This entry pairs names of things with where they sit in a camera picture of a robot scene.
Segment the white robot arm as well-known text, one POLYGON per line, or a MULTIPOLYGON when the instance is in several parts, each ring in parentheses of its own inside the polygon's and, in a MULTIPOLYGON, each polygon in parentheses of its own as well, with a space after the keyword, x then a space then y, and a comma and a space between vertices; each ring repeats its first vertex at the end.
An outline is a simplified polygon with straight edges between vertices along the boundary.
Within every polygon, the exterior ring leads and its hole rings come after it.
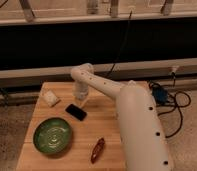
POLYGON ((92 64, 71 69, 74 96, 82 101, 88 87, 115 101, 126 171, 173 171, 173 160, 148 88, 136 81, 116 82, 94 74, 92 64))

